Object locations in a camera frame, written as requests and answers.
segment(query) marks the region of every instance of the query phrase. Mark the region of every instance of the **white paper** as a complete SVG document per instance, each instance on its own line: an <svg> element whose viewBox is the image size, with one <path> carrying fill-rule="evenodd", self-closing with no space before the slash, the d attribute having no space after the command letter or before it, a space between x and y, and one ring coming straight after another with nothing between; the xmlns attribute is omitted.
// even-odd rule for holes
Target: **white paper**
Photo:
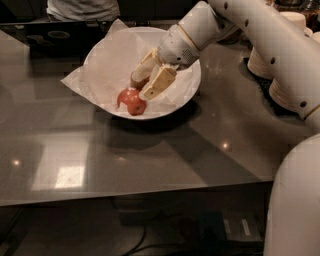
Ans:
<svg viewBox="0 0 320 256"><path fill-rule="evenodd" d="M84 65L62 82L107 112L129 119L152 119L167 115L185 105L201 80L200 63L178 71L176 81L161 95L147 102L143 115L131 116L117 108L118 94L130 85L130 74L141 59L157 47L165 31L151 27L128 28L116 20L108 34L88 54Z"/></svg>

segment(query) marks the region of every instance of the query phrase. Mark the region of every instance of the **red apple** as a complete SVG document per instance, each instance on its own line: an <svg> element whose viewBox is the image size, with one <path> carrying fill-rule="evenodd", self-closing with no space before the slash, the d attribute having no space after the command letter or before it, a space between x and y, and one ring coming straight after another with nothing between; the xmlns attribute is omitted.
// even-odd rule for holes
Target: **red apple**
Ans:
<svg viewBox="0 0 320 256"><path fill-rule="evenodd" d="M130 115L137 116L142 115L147 108L147 102L139 98L140 90L136 88L126 88L118 95L117 105L120 107L120 103L127 105L127 110Z"/></svg>

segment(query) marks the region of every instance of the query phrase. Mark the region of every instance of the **gray table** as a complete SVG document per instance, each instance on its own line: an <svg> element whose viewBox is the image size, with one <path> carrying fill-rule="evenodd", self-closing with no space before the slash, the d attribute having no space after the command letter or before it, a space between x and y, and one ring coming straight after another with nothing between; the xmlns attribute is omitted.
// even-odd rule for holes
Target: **gray table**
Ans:
<svg viewBox="0 0 320 256"><path fill-rule="evenodd" d="M276 117L245 44L209 45L200 91L165 118L113 117L61 82L79 58L30 59L0 32L0 205L272 181L311 135Z"/></svg>

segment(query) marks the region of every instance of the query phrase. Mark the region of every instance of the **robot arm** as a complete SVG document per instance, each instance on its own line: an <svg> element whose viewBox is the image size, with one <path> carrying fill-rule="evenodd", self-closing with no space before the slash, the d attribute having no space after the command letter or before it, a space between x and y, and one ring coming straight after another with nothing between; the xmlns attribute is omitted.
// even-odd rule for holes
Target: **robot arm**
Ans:
<svg viewBox="0 0 320 256"><path fill-rule="evenodd" d="M209 40L222 39L236 25L269 64L301 119L315 134L320 133L320 44L264 0L208 2L198 3L168 31L157 49L160 62L155 65L177 70L188 67ZM143 63L134 72L139 73L140 68ZM145 88L153 90L157 77L151 76ZM264 256L320 255L318 152L320 136L316 135L294 148L280 166L270 200Z"/></svg>
<svg viewBox="0 0 320 256"><path fill-rule="evenodd" d="M264 0L208 2L199 2L162 38L157 49L158 73L153 73L140 95L150 100L174 81L170 76L168 84L162 83L161 87L154 84L158 77L166 79L159 73L163 72L159 65L170 65L171 73L175 74L176 69L192 65L208 42L219 41L240 28L269 64L301 119L315 133L320 132L320 111L317 111L320 108L320 44ZM143 69L144 65L139 65L133 74Z"/></svg>

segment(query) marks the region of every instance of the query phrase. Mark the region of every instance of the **cable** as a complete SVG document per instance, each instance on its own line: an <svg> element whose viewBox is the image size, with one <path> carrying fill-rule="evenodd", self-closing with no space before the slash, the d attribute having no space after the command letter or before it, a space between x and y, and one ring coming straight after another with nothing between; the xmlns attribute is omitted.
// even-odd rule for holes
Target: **cable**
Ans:
<svg viewBox="0 0 320 256"><path fill-rule="evenodd" d="M150 249L150 248L168 248L168 247L179 247L180 244L179 243L170 243L170 244L150 244L150 245L146 245L146 246L143 246L139 249L136 249L134 251L132 251L130 254L128 255L132 255L134 253L137 253L137 252L141 252L141 251L144 251L146 249Z"/></svg>
<svg viewBox="0 0 320 256"><path fill-rule="evenodd" d="M147 236L147 227L143 226L143 234L142 234L142 237L139 240L139 242L132 249L130 249L128 252L126 252L122 256L129 256L132 253L134 253L139 248L139 246L143 243L143 241L145 240L146 236Z"/></svg>
<svg viewBox="0 0 320 256"><path fill-rule="evenodd" d="M29 3L29 7L30 7L30 9L32 11L32 14L33 14L34 18L37 18L36 12L34 11L34 9L32 7L32 4L30 3L30 0L28 0L28 3Z"/></svg>

